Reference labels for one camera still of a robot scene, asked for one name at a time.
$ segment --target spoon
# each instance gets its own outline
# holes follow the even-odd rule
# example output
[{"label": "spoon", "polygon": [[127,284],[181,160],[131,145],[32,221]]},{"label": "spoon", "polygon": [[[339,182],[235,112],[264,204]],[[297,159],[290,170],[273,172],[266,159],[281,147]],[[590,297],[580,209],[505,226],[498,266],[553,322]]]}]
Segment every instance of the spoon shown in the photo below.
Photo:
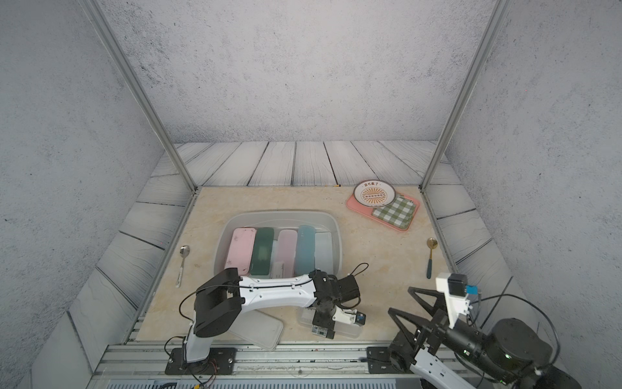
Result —
[{"label": "spoon", "polygon": [[175,283],[175,287],[179,288],[182,284],[182,274],[183,274],[183,263],[186,260],[188,254],[190,254],[190,246],[184,245],[179,249],[179,253],[182,255],[182,265],[179,267],[179,275],[177,276],[177,283]]},{"label": "spoon", "polygon": [[430,259],[428,260],[428,271],[425,275],[428,279],[432,278],[432,250],[438,247],[439,242],[436,238],[428,238],[427,240],[428,247],[430,248]]}]

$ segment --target textured wall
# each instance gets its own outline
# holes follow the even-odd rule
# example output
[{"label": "textured wall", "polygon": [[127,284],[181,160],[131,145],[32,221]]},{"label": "textured wall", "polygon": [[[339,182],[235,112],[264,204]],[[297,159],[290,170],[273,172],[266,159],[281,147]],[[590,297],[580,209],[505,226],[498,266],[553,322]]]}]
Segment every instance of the textured wall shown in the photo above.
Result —
[{"label": "textured wall", "polygon": [[438,138],[493,0],[100,0],[175,142]]},{"label": "textured wall", "polygon": [[162,146],[75,0],[0,5],[0,387],[37,356]]},{"label": "textured wall", "polygon": [[622,380],[622,2],[514,0],[448,156],[584,388]]}]

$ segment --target decorative plate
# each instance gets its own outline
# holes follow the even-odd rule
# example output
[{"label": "decorative plate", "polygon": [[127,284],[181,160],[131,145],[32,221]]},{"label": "decorative plate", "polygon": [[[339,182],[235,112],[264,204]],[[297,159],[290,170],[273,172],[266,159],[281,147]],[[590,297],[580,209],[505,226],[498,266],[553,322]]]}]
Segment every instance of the decorative plate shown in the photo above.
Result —
[{"label": "decorative plate", "polygon": [[365,207],[384,207],[391,204],[395,196],[395,188],[380,180],[366,180],[354,188],[354,198]]}]

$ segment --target beige table surface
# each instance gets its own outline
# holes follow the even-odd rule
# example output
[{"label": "beige table surface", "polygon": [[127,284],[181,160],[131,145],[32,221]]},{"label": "beige table surface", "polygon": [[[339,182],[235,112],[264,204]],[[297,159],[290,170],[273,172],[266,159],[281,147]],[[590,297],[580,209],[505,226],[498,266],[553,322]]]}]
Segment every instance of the beige table surface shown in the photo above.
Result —
[{"label": "beige table surface", "polygon": [[[397,191],[421,202],[410,229],[398,232],[346,208],[352,187],[204,187],[183,230],[178,246],[190,245],[183,281],[175,288],[181,257],[174,254],[149,306],[136,340],[167,340],[186,335],[188,320],[177,308],[194,289],[214,276],[214,255],[220,233],[230,218],[245,212],[265,210],[316,210],[336,218],[341,231],[343,265],[339,278],[358,263],[369,268],[356,277],[361,291],[357,307],[367,315],[367,322],[357,340],[392,340],[397,327],[387,314],[389,307],[429,317],[408,295],[409,286],[435,289],[435,277],[447,270],[440,248],[432,256],[432,278],[425,277],[429,249],[425,241],[435,237],[419,189],[396,187]],[[194,298],[184,303],[182,311],[192,316]],[[298,324],[298,307],[278,307],[262,311],[284,323],[281,341],[318,341],[307,327]],[[237,339],[225,333],[217,339]],[[351,340],[340,335],[335,341]]]}]

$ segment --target plaid cloth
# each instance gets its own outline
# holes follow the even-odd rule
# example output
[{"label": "plaid cloth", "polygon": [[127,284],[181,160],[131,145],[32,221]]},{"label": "plaid cloth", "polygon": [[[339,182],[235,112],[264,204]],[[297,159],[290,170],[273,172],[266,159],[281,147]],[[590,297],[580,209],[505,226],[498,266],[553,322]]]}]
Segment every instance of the plaid cloth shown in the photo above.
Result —
[{"label": "plaid cloth", "polygon": [[380,220],[405,230],[411,224],[416,205],[402,195],[396,195],[395,201],[389,205],[374,209],[371,214]]}]

